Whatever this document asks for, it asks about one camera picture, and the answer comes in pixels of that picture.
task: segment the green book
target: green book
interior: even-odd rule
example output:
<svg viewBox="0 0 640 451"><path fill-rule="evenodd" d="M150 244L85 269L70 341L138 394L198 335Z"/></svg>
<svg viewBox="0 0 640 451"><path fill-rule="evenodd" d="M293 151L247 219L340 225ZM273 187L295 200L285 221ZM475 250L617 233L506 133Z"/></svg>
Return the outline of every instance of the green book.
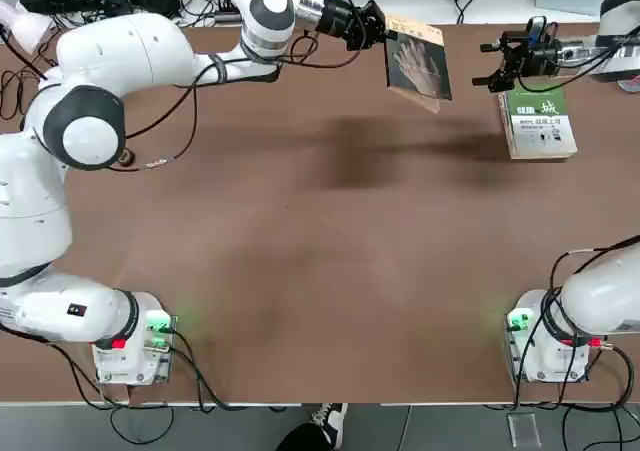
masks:
<svg viewBox="0 0 640 451"><path fill-rule="evenodd" d="M563 90L522 87L498 96L512 159L562 159L578 152Z"/></svg>

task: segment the white sticker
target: white sticker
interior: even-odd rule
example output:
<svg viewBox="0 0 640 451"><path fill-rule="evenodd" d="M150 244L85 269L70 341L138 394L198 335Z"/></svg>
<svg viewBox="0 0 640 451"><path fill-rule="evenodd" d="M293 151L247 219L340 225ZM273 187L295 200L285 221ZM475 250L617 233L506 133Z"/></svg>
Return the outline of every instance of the white sticker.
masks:
<svg viewBox="0 0 640 451"><path fill-rule="evenodd" d="M8 299L0 299L0 322L13 322L18 307Z"/></svg>

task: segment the sneaker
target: sneaker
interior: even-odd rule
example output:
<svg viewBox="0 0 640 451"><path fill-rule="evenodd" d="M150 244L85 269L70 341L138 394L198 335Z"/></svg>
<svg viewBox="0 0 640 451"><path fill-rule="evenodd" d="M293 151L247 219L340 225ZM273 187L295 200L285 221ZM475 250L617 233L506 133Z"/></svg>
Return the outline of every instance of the sneaker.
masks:
<svg viewBox="0 0 640 451"><path fill-rule="evenodd" d="M332 449L340 449L342 446L347 406L348 404L343 403L323 403L311 416L311 422L320 426Z"/></svg>

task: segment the hand illustration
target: hand illustration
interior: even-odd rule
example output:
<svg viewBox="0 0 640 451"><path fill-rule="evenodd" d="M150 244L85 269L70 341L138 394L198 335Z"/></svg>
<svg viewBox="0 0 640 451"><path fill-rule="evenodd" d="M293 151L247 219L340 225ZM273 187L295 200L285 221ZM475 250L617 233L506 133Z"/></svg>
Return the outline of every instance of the hand illustration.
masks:
<svg viewBox="0 0 640 451"><path fill-rule="evenodd" d="M400 51L393 55L400 67L400 71L413 83L420 94L438 97L440 90L440 73L433 58L427 56L424 44L416 44L409 40L400 46Z"/></svg>

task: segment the white cylinder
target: white cylinder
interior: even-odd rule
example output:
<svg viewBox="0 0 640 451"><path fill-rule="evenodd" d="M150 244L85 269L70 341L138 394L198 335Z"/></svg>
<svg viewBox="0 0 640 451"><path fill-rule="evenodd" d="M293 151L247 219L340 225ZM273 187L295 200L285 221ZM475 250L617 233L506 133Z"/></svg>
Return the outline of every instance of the white cylinder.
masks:
<svg viewBox="0 0 640 451"><path fill-rule="evenodd" d="M49 339L93 342L120 332L130 306L120 292L90 279L46 273L15 300L21 329Z"/></svg>
<svg viewBox="0 0 640 451"><path fill-rule="evenodd" d="M70 244L59 163L32 133L0 135L0 277L57 259Z"/></svg>
<svg viewBox="0 0 640 451"><path fill-rule="evenodd" d="M571 276L560 296L568 317L586 333L640 332L640 245Z"/></svg>

